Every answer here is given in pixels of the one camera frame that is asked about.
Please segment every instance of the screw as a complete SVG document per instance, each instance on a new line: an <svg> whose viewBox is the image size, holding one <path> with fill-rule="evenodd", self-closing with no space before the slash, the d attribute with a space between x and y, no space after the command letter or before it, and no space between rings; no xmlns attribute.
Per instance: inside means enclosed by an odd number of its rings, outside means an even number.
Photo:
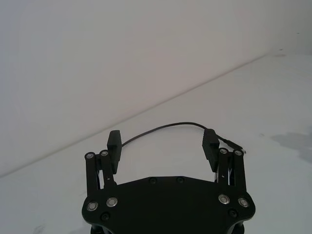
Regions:
<svg viewBox="0 0 312 234"><path fill-rule="evenodd" d="M232 218L237 218L237 211L234 210L234 209L230 209L230 210L229 210L229 215L230 215Z"/></svg>
<svg viewBox="0 0 312 234"><path fill-rule="evenodd" d="M117 202L118 202L117 198L115 198L115 197L110 197L109 199L107 199L106 205L107 205L108 207L114 207L114 206L117 205Z"/></svg>
<svg viewBox="0 0 312 234"><path fill-rule="evenodd" d="M157 183L157 179L154 178L154 177L150 178L149 181L150 181L151 184L156 184Z"/></svg>
<svg viewBox="0 0 312 234"><path fill-rule="evenodd" d="M178 178L176 179L176 181L177 181L178 183L182 184L182 183L184 182L184 178L183 178L183 177L178 177Z"/></svg>
<svg viewBox="0 0 312 234"><path fill-rule="evenodd" d="M87 210L88 211L95 211L98 207L98 203L93 201L93 202L89 202L89 204L87 205Z"/></svg>
<svg viewBox="0 0 312 234"><path fill-rule="evenodd" d="M93 154L87 154L86 158L87 158L87 159L93 158Z"/></svg>
<svg viewBox="0 0 312 234"><path fill-rule="evenodd" d="M226 150L226 149L221 149L220 150L220 153L222 153L222 154L226 154L228 151Z"/></svg>
<svg viewBox="0 0 312 234"><path fill-rule="evenodd" d="M249 203L246 199L244 198L239 198L238 199L238 203L242 206L242 207L249 207Z"/></svg>
<svg viewBox="0 0 312 234"><path fill-rule="evenodd" d="M236 151L235 151L235 154L238 155L238 156L241 156L241 155L242 155L242 152L236 150Z"/></svg>
<svg viewBox="0 0 312 234"><path fill-rule="evenodd" d="M230 199L228 196L224 195L224 194L221 194L219 196L219 201L222 203L222 204L229 204L230 203Z"/></svg>
<svg viewBox="0 0 312 234"><path fill-rule="evenodd" d="M105 213L103 213L103 214L101 215L101 219L102 219L103 221L107 221L109 218L110 218L110 215L109 215L108 212L105 212Z"/></svg>

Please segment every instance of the white surface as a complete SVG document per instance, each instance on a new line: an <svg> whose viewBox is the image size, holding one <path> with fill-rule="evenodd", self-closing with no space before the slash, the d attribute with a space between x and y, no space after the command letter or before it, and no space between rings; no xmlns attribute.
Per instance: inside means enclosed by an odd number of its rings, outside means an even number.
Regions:
<svg viewBox="0 0 312 234"><path fill-rule="evenodd" d="M159 125L194 121L244 146L256 204L247 234L312 230L312 57L265 57L114 129L123 141ZM0 179L1 233L86 234L84 154L106 148L109 130ZM147 176L213 180L202 131L173 127L123 149L118 184Z"/></svg>
<svg viewBox="0 0 312 234"><path fill-rule="evenodd" d="M0 175L269 51L310 54L311 25L310 0L2 0Z"/></svg>

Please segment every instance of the white floor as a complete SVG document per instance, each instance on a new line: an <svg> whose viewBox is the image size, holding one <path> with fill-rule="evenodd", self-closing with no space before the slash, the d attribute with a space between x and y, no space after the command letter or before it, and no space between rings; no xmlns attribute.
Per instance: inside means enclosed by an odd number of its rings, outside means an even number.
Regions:
<svg viewBox="0 0 312 234"><path fill-rule="evenodd" d="M256 214L245 223L245 233L306 234L312 230L311 90L312 57L269 56L114 129L121 130L125 141L171 122L214 128L247 150L247 190ZM89 233L81 217L86 197L83 156L105 149L109 132L1 178L1 233ZM202 131L194 127L173 127L138 139L123 149L116 181L178 175L213 180L201 141Z"/></svg>

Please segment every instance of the white wall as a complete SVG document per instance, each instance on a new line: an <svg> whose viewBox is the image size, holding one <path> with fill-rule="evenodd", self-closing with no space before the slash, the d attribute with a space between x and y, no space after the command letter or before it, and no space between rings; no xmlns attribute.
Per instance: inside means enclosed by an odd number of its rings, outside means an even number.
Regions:
<svg viewBox="0 0 312 234"><path fill-rule="evenodd" d="M310 54L311 9L309 0L2 0L0 175L269 51Z"/></svg>

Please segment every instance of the wire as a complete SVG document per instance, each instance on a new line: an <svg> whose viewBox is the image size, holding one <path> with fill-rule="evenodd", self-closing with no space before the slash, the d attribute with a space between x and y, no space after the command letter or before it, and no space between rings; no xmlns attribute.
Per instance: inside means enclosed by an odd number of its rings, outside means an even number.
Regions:
<svg viewBox="0 0 312 234"><path fill-rule="evenodd" d="M130 142L140 138L140 137L143 137L149 133L153 133L157 130L160 130L160 129L163 129L163 128L168 128L168 127L172 127L172 126L178 126L178 125L193 125L193 126L197 126L199 128L202 128L204 130L208 129L206 128L204 125L201 125L201 124L198 124L198 123L194 123L194 122L178 122L178 123L171 123L171 124L167 124L167 125L163 125L163 126L160 126L160 127L157 127L157 128L154 128L154 129L151 129L147 132L144 132L144 133L141 133L140 135L137 135L133 138L131 138L130 140L127 140L125 143L122 144L122 146L125 146L127 144L129 144ZM220 139L221 141L223 141L225 144L227 144L228 146L230 146L231 148L235 149L235 150L242 150L244 153L246 153L246 151L243 149L243 147L235 144L234 142L230 141L230 140L227 140L227 139L224 139L222 137L220 137L219 135L217 135L218 139Z"/></svg>

